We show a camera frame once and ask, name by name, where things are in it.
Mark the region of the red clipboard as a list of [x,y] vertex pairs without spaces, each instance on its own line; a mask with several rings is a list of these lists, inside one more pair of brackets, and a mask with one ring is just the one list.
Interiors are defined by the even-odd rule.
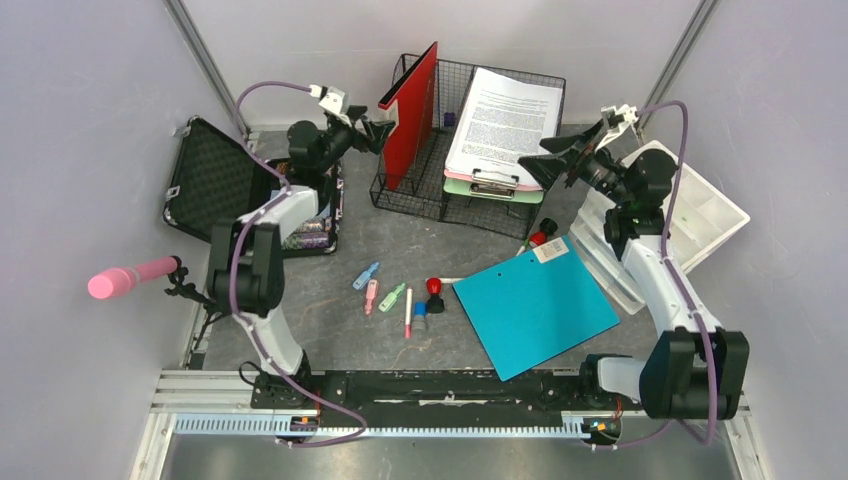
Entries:
[[396,122],[383,152],[385,187],[395,191],[429,138],[434,107],[438,42],[403,68],[378,107]]

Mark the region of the light green clipboard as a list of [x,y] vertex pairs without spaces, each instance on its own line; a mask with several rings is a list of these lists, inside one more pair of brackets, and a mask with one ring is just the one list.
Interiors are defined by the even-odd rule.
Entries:
[[443,191],[453,195],[483,198],[522,204],[541,204],[545,193],[541,190],[517,190],[493,183],[479,183],[446,177]]

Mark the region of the white printed paper sheet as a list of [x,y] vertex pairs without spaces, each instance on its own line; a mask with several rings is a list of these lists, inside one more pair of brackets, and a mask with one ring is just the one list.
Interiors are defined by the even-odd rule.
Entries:
[[518,159],[540,155],[539,142],[553,137],[560,126],[564,84],[545,78],[513,79],[477,67],[468,85],[445,169],[470,174],[479,168],[518,175],[523,184],[536,183]]

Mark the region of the black wire mesh organizer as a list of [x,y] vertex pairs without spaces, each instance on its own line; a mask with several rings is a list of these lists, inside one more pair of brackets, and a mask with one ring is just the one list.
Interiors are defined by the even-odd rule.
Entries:
[[447,61],[435,52],[405,54],[397,83],[432,78],[417,93],[429,100],[399,153],[386,148],[370,189],[375,207],[473,226],[513,238],[529,235],[544,191],[519,164],[542,153],[560,130],[566,81],[548,75]]

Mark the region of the pink clear clipboard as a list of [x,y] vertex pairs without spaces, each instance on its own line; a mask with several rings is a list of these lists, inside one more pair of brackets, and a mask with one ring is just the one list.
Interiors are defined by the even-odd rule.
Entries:
[[479,168],[473,169],[470,174],[457,173],[446,168],[444,170],[444,177],[443,190],[449,193],[468,193],[472,183],[500,190],[523,192],[542,190],[538,184],[533,182],[530,184],[520,183],[520,177],[518,175],[510,175],[500,171],[482,170]]

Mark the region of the teal blue clipboard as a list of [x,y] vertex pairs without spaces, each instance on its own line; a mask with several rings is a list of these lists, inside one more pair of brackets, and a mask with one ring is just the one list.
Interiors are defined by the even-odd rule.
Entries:
[[454,291],[502,381],[620,323],[565,237],[469,276]]

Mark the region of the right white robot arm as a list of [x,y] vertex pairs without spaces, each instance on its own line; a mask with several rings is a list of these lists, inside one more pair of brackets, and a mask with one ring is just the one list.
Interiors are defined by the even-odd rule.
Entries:
[[[621,116],[577,135],[545,138],[520,166],[544,189],[558,181],[587,184],[608,204],[601,218],[601,258],[635,288],[657,335],[646,359],[587,358],[580,400],[602,408],[617,394],[655,419],[728,420],[743,393],[750,346],[726,329],[695,292],[672,242],[683,184],[694,172],[658,141],[621,160],[609,145],[627,127]],[[512,379],[616,326],[618,319],[575,232],[458,281],[463,313],[497,374]]]

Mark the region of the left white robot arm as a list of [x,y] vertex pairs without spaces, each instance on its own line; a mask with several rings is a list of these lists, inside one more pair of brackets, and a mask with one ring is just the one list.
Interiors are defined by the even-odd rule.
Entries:
[[263,370],[280,376],[275,392],[290,407],[306,405],[314,381],[302,373],[306,354],[284,312],[283,241],[326,208],[337,191],[333,170],[349,149],[381,152],[391,124],[352,124],[330,116],[326,129],[299,121],[287,131],[288,156],[261,162],[280,189],[255,210],[221,219],[212,229],[207,290],[225,304],[260,358]]

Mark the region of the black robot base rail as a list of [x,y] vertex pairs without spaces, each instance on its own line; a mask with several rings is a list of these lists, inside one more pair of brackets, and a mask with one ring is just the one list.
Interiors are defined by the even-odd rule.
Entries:
[[493,370],[327,370],[302,381],[259,374],[253,409],[291,410],[308,426],[371,429],[556,427],[563,412],[590,417],[640,411],[627,397],[592,391],[569,370],[530,370],[501,380]]

